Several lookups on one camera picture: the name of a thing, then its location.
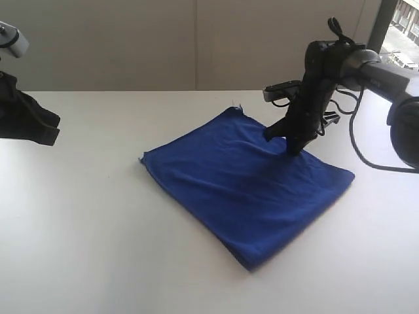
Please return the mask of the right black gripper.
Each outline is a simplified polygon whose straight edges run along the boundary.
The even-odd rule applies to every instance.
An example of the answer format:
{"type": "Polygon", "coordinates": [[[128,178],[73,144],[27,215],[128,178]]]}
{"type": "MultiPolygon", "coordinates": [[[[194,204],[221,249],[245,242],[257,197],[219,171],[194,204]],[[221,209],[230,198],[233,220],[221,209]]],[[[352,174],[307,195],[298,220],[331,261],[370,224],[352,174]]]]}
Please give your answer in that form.
{"type": "Polygon", "coordinates": [[[285,119],[265,128],[264,139],[269,142],[277,137],[286,138],[286,152],[298,156],[308,143],[325,135],[323,114],[336,85],[329,78],[305,74],[285,119]]]}

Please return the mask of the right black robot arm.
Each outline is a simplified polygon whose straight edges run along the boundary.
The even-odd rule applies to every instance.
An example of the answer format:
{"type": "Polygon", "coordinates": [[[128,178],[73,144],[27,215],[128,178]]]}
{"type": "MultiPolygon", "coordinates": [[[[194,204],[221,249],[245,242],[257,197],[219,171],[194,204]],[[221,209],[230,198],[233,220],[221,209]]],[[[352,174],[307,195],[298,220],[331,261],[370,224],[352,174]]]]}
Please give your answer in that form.
{"type": "Polygon", "coordinates": [[[405,168],[374,164],[362,155],[354,137],[354,120],[361,105],[357,98],[350,114],[350,141],[359,159],[371,168],[418,173],[418,73],[382,63],[379,55],[362,44],[343,40],[314,41],[308,45],[302,80],[264,89],[267,102],[287,98],[287,112],[263,132],[266,141],[286,140],[287,153],[296,156],[324,134],[324,115],[338,86],[364,94],[370,90],[391,103],[387,125],[390,139],[405,168]]]}

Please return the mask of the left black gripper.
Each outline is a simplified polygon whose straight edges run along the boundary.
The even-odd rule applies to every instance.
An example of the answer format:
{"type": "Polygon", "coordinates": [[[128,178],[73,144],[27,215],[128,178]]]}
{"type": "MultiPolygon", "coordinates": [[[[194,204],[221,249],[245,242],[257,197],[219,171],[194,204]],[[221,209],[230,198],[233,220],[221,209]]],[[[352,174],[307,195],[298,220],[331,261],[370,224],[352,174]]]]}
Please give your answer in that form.
{"type": "Polygon", "coordinates": [[[54,146],[61,118],[18,90],[16,83],[16,77],[1,72],[1,138],[31,139],[40,145],[54,146]]]}

